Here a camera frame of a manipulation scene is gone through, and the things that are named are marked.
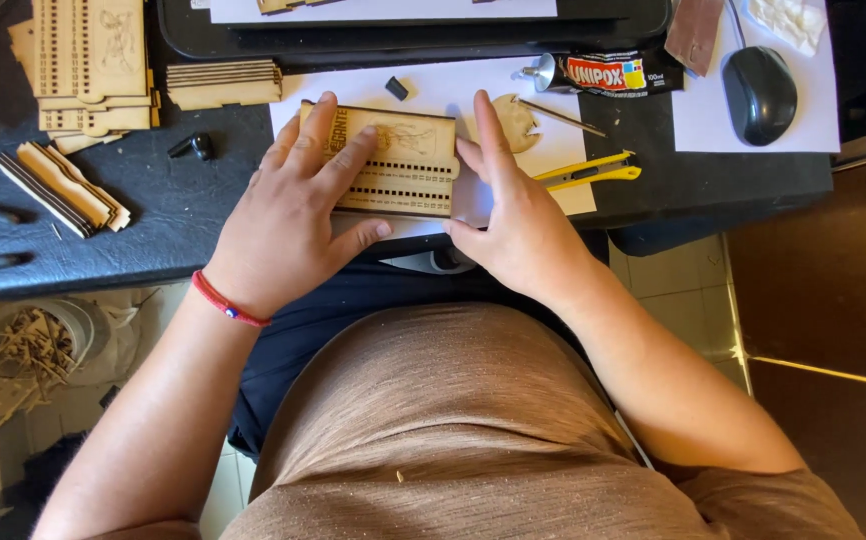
red string bracelet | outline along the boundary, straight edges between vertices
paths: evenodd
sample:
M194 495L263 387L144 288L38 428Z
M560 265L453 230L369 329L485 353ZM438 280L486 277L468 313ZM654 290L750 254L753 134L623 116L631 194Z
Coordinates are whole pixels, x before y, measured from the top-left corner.
M203 298L219 309L220 312L225 313L230 319L259 328L268 327L273 323L273 319L261 320L249 313L240 311L235 305L230 303L229 300L224 298L222 294L217 292L216 289L213 288L213 285L210 285L207 278L203 277L202 270L197 270L193 273L193 287L199 291L199 294L201 294Z

person's left hand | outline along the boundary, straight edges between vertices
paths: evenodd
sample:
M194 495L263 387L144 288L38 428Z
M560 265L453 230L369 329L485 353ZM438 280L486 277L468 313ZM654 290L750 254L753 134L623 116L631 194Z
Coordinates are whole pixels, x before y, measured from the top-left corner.
M336 96L324 92L302 129L297 113L279 132L203 268L213 289L253 317L316 289L393 231L367 219L333 237L330 213L377 149L377 130L367 127L323 165L335 114Z

wooden disc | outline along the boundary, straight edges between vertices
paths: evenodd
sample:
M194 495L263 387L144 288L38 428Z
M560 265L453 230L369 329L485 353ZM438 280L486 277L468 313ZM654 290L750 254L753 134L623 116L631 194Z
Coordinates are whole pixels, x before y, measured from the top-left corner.
M521 154L540 142L540 133L531 133L533 128L540 127L533 111L517 101L517 94L506 94L493 100L496 114L503 126L503 134L510 141L510 150Z

black desk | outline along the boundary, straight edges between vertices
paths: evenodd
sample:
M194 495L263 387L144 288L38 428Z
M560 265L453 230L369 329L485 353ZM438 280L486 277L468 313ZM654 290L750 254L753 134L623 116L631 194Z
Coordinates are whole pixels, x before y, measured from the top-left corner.
M24 141L45 142L37 130L36 101L10 52L6 24L29 19L22 2L0 22L0 152ZM156 83L165 88L163 67L177 60L148 21L150 56ZM609 140L591 138L587 148L607 156L619 148L639 153L642 177L603 182L594 193L599 211L578 216L581 227L620 227L644 220L688 215L733 215L805 205L833 189L824 154L675 153L669 96L641 100L584 98L583 119L610 126ZM87 178L103 186L133 215L121 232L101 232L80 240L7 178L0 178L0 205L27 211L31 224L0 225L0 253L30 252L34 260L0 270L0 300L88 289L112 289L189 277L209 260L223 223L245 189L272 140L266 106L228 106L180 111L168 102L163 127L135 131L106 146L71 156ZM618 126L613 126L619 118ZM194 131L211 132L220 158L168 159L166 150ZM446 245L444 234L383 242L367 257L425 251Z

dark blue pants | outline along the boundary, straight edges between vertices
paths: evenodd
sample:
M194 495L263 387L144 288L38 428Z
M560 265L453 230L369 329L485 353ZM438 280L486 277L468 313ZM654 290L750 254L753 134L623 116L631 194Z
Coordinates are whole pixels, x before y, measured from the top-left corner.
M606 231L588 230L581 237L597 259L609 264ZM391 308L453 302L488 302L526 313L586 358L576 336L552 311L506 288L483 268L437 276L381 262L352 263L283 307L260 333L240 379L229 443L256 460L286 391L313 356L349 325Z

